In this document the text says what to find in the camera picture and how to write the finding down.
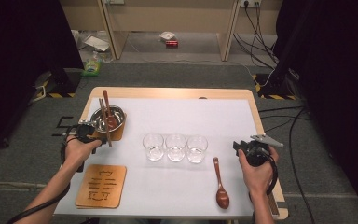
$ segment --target glass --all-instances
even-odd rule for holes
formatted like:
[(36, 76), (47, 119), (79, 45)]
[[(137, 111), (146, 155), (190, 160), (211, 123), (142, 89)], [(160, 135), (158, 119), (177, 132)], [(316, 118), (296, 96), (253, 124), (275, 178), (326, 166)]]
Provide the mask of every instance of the glass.
[(164, 138), (159, 133), (148, 133), (144, 137), (146, 157), (151, 161), (159, 161), (164, 156)]
[(171, 161), (181, 161), (185, 156), (186, 139), (179, 133), (168, 135), (165, 139), (167, 156)]
[(208, 140), (201, 135), (191, 136), (187, 140), (186, 155), (189, 161), (200, 163), (205, 158)]

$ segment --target person's right arm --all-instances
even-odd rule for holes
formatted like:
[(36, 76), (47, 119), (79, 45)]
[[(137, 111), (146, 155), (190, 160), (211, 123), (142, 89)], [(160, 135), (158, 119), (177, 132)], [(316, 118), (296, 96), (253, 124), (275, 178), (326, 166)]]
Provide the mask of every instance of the person's right arm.
[[(269, 148), (271, 157), (278, 161), (278, 153), (275, 148)], [(242, 150), (238, 150), (240, 165), (243, 171), (243, 180), (249, 190), (249, 195), (254, 205), (255, 223), (270, 224), (275, 223), (269, 208), (269, 197), (267, 189), (272, 180), (272, 167), (266, 161), (261, 166), (251, 166), (246, 160), (246, 156)]]

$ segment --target wooden spoon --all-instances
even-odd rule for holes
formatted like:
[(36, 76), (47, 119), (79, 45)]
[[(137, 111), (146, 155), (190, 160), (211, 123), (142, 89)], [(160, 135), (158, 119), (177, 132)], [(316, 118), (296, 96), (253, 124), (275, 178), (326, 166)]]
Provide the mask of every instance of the wooden spoon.
[(107, 91), (103, 90), (103, 98), (106, 103), (106, 112), (107, 112), (107, 125), (109, 126), (109, 130), (114, 129), (117, 127), (116, 119), (112, 115), (110, 111), (110, 105), (109, 105), (109, 97), (107, 96)]
[(226, 190), (223, 188), (222, 180), (220, 179), (219, 160), (217, 159), (217, 157), (213, 158), (213, 163), (217, 175), (217, 182), (219, 184), (219, 189), (216, 193), (216, 201), (221, 208), (227, 209), (229, 206), (229, 198)]

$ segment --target stainless steel bowl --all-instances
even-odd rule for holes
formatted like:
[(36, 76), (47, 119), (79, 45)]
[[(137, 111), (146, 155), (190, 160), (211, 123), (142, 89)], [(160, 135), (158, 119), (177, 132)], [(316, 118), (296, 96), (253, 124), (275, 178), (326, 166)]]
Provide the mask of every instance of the stainless steel bowl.
[[(123, 125), (124, 120), (126, 119), (126, 116), (124, 115), (123, 110), (116, 106), (116, 105), (110, 105), (110, 112), (112, 116), (115, 118), (117, 127), (114, 129), (109, 130), (109, 132), (113, 132), (117, 130), (121, 125)], [(91, 115), (91, 122), (95, 122), (95, 131), (98, 133), (106, 133), (106, 126), (105, 122), (103, 121), (103, 115), (101, 113), (101, 108), (97, 109), (92, 115)]]

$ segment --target spoon handle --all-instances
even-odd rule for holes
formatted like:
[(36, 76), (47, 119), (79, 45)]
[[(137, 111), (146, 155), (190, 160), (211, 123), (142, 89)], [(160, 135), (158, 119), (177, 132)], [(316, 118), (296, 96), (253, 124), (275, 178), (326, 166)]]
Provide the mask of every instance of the spoon handle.
[(220, 188), (222, 186), (222, 181), (220, 179), (219, 159), (217, 159), (217, 157), (213, 158), (213, 163), (214, 163), (214, 170), (216, 171), (217, 182)]

